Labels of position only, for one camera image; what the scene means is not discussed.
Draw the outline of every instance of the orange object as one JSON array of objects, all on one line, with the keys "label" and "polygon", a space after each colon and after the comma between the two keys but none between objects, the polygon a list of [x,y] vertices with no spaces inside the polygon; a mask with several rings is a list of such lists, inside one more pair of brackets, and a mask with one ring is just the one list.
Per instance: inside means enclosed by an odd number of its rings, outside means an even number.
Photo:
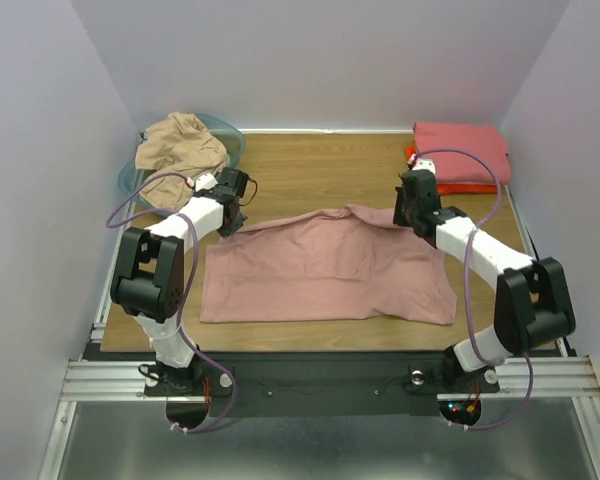
[{"label": "orange object", "polygon": [[[407,160],[417,153],[416,147],[404,147],[404,153]],[[439,183],[438,193],[440,195],[453,195],[461,193],[497,193],[495,185],[483,185],[479,183]]]}]

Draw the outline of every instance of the bolt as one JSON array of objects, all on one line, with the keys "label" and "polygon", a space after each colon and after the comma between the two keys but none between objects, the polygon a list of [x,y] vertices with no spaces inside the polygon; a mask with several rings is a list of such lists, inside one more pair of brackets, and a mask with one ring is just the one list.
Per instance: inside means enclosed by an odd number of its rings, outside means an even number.
[{"label": "bolt", "polygon": [[229,378],[229,375],[227,375],[226,373],[223,373],[222,375],[220,375],[220,386],[222,388],[229,388],[231,386],[232,382],[231,382],[231,378]]},{"label": "bolt", "polygon": [[489,369],[484,372],[484,379],[490,385],[498,383],[498,374],[495,370]]},{"label": "bolt", "polygon": [[424,385],[424,373],[422,373],[420,370],[414,370],[411,372],[411,383],[416,387]]}]

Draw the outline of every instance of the metal floor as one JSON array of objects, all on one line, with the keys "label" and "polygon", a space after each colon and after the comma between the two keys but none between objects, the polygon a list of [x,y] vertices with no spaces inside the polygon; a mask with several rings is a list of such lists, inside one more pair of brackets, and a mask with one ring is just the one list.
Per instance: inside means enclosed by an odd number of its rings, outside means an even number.
[{"label": "metal floor", "polygon": [[[519,399],[484,401],[485,421]],[[512,424],[463,432],[435,418],[228,420],[171,432],[161,403],[78,405],[60,478],[322,480],[598,478],[570,399],[535,399]]]}]

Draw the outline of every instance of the folded towel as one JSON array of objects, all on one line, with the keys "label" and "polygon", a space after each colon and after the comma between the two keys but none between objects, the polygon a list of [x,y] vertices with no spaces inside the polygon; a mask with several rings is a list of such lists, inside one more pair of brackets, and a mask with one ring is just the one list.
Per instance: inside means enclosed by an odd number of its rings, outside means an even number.
[{"label": "folded towel", "polygon": [[444,254],[396,227],[393,209],[350,205],[245,227],[207,248],[201,322],[361,319],[450,324]]},{"label": "folded towel", "polygon": [[[434,148],[467,150],[487,162],[495,171],[498,181],[502,185],[507,185],[511,181],[507,144],[495,127],[417,122],[413,126],[413,131],[416,148],[419,152]],[[478,162],[465,155],[433,153],[427,155],[427,158],[433,160],[436,166],[436,180],[441,185],[493,185],[493,179],[489,172]]]}]

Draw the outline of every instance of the beige cloth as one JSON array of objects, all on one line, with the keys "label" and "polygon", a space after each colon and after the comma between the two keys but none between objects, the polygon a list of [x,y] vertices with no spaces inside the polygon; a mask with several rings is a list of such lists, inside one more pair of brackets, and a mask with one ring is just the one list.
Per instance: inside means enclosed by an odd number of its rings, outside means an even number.
[{"label": "beige cloth", "polygon": [[[136,168],[158,173],[179,172],[194,180],[203,173],[217,173],[229,163],[227,149],[198,117],[186,113],[169,116],[147,129],[147,140],[138,147]],[[140,196],[157,208],[182,208],[191,190],[182,179],[170,176],[156,180]]]}]

